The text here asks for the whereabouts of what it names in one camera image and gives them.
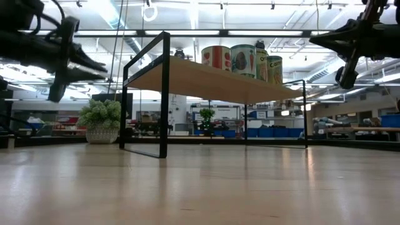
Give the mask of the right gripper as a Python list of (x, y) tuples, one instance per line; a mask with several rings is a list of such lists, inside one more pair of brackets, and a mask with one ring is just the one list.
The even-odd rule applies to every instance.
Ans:
[(336, 82), (343, 89), (354, 87), (359, 58), (364, 49), (372, 49), (371, 44), (378, 34), (373, 26), (379, 22), (387, 2), (388, 0), (362, 0), (366, 8), (357, 19), (349, 19), (344, 26), (334, 31), (310, 37), (313, 44), (334, 51), (345, 62), (336, 73)]

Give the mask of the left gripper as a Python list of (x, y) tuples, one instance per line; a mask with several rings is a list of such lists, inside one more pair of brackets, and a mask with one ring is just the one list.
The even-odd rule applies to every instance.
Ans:
[(50, 21), (56, 25), (56, 29), (49, 32), (43, 39), (33, 39), (32, 66), (45, 69), (55, 75), (53, 84), (49, 90), (48, 99), (59, 102), (64, 96), (66, 87), (79, 81), (95, 81), (104, 79), (99, 74), (84, 71), (76, 67), (69, 68), (70, 61), (87, 68), (107, 72), (105, 64), (91, 59), (82, 49), (80, 44), (73, 43), (73, 34), (79, 25), (79, 21), (73, 17), (66, 17), (62, 22), (57, 22), (49, 16), (38, 16), (37, 25), (32, 35), (38, 33), (41, 27), (41, 19)]

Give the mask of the carrots tin can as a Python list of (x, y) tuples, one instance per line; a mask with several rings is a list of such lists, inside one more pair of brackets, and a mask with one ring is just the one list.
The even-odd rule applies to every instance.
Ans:
[(283, 65), (281, 56), (267, 57), (267, 82), (281, 85), (283, 83)]

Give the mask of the green oranges tin can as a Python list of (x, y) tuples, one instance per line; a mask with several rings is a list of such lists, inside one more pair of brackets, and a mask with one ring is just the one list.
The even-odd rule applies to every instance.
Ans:
[(264, 49), (256, 49), (256, 76), (262, 81), (268, 80), (268, 54)]

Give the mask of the mixed vegetables tin can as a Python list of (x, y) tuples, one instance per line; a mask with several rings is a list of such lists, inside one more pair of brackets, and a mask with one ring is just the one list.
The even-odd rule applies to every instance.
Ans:
[(231, 48), (232, 72), (256, 79), (256, 47), (239, 44)]

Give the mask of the red tomato tin can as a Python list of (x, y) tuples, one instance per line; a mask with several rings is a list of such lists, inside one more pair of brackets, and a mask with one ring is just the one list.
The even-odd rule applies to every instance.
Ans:
[(226, 46), (209, 46), (201, 51), (201, 63), (213, 68), (231, 71), (231, 49)]

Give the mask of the black monitor panel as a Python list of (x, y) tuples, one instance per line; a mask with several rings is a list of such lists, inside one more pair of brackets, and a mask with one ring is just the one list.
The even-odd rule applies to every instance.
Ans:
[[(122, 100), (122, 94), (94, 94), (91, 97), (95, 101), (101, 101), (104, 102), (105, 100), (111, 100), (111, 101), (118, 101), (121, 105), (123, 105), (123, 100)], [(132, 118), (132, 111), (133, 111), (133, 94), (127, 93), (126, 97), (126, 118), (131, 119)]]

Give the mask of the red storage box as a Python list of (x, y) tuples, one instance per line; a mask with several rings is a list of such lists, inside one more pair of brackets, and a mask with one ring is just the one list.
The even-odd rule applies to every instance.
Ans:
[(77, 130), (78, 116), (58, 116), (54, 124), (54, 130)]

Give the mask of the pale green plant white pot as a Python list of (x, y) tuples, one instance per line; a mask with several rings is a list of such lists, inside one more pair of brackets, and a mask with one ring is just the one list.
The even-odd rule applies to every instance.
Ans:
[(77, 125), (86, 128), (86, 140), (89, 144), (111, 144), (119, 133), (121, 104), (117, 101), (96, 101), (91, 99), (84, 106)]

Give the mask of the large blue storage bin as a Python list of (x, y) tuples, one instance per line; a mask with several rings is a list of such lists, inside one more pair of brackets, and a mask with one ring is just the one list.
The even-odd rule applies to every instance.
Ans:
[(400, 128), (400, 114), (381, 116), (381, 126), (384, 128)]

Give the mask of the wooden workbench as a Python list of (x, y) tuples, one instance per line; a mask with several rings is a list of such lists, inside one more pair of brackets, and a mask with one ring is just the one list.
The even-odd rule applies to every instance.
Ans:
[(326, 133), (355, 133), (358, 131), (376, 131), (387, 133), (400, 133), (398, 127), (330, 127), (326, 128)]

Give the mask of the white building pillar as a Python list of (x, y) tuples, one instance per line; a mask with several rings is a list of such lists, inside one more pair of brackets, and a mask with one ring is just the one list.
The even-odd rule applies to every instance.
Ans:
[(187, 131), (187, 97), (178, 94), (169, 94), (168, 124), (172, 126), (169, 132), (172, 136)]

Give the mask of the small dark green plant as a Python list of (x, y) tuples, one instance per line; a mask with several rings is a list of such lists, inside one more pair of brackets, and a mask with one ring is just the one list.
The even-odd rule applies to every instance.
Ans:
[(213, 136), (214, 134), (214, 125), (211, 122), (212, 117), (215, 115), (215, 112), (212, 109), (201, 109), (199, 111), (200, 116), (202, 117), (202, 123), (200, 125), (201, 130), (203, 130), (203, 134), (205, 136)]

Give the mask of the black overhead frame beam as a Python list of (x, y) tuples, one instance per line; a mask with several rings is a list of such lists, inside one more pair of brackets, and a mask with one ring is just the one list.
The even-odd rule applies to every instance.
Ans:
[[(326, 34), (331, 30), (294, 30), (294, 29), (185, 29), (166, 30), (171, 37), (176, 38), (310, 38), (318, 34)], [(74, 34), (77, 38), (150, 38), (156, 37), (162, 30), (79, 30)]]

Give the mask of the black frame wooden shelf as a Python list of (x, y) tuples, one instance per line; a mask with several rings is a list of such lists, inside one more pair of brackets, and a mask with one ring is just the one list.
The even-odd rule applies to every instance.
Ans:
[[(162, 54), (133, 75), (129, 69), (157, 44), (162, 44)], [(168, 155), (168, 107), (169, 94), (194, 96), (207, 100), (229, 103), (263, 103), (283, 99), (304, 98), (305, 91), (294, 91), (286, 85), (273, 85), (258, 79), (184, 60), (170, 55), (171, 36), (163, 31), (138, 52), (123, 68), (122, 106), (119, 148), (123, 150), (126, 136), (126, 97), (128, 88), (161, 92), (161, 121), (159, 152), (164, 159)]]

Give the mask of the white wall board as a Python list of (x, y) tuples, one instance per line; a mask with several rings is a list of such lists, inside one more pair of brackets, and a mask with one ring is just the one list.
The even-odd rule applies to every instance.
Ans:
[(211, 118), (214, 120), (239, 120), (241, 115), (241, 107), (233, 106), (233, 105), (217, 105), (212, 104), (201, 105), (201, 104), (192, 104), (190, 105), (189, 112), (191, 114), (193, 121), (202, 121), (203, 117), (200, 115), (200, 110), (202, 109), (211, 109), (214, 111), (214, 116)]

